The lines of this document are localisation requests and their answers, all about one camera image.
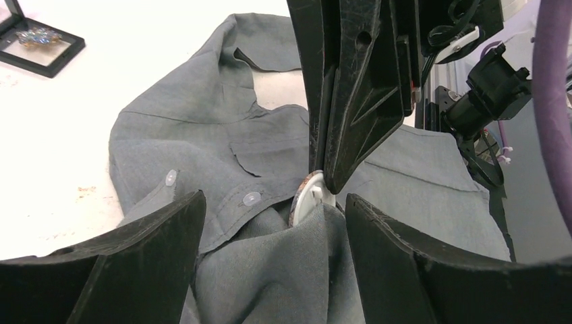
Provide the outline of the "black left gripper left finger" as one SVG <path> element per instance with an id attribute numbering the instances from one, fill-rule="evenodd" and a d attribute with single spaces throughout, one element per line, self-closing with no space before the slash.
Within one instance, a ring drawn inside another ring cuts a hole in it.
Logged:
<path id="1" fill-rule="evenodd" d="M 1 262 L 2 323 L 178 323 L 206 214 L 195 192 L 48 256 Z"/>

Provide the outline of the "small gold brooch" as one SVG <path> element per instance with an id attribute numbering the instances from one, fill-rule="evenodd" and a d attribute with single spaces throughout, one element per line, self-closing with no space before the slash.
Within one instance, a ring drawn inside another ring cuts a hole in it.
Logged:
<path id="1" fill-rule="evenodd" d="M 16 37 L 21 45 L 28 48 L 49 47 L 62 39 L 60 33 L 45 27 L 17 31 Z"/>

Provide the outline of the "grey button-up shirt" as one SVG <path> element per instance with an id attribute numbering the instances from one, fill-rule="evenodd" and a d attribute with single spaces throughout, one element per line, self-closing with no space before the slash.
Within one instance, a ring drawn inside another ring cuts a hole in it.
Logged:
<path id="1" fill-rule="evenodd" d="M 261 107 L 252 69 L 300 67 L 291 20 L 230 15 L 188 61 L 118 115 L 110 176 L 129 223 L 197 190 L 206 219 L 182 323 L 363 323 L 345 220 L 319 208 L 288 224 L 308 173 L 308 112 Z M 355 193 L 450 245 L 508 261 L 454 138 L 401 126 L 355 171 Z"/>

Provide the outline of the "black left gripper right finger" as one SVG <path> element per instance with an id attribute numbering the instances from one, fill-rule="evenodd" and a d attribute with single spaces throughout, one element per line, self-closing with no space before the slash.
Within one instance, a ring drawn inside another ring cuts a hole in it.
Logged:
<path id="1" fill-rule="evenodd" d="M 482 256 L 385 215 L 356 194 L 345 218 L 367 323 L 570 323 L 571 259 Z"/>

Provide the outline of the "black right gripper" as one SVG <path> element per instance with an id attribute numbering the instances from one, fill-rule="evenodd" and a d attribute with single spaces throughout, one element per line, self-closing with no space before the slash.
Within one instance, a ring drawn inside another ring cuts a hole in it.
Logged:
<path id="1" fill-rule="evenodd" d="M 403 99 L 408 117 L 434 65 L 469 55 L 504 22 L 500 1 L 287 4 L 309 111 L 309 170 L 324 171 L 333 194 L 403 121 L 397 35 L 409 50 Z"/>

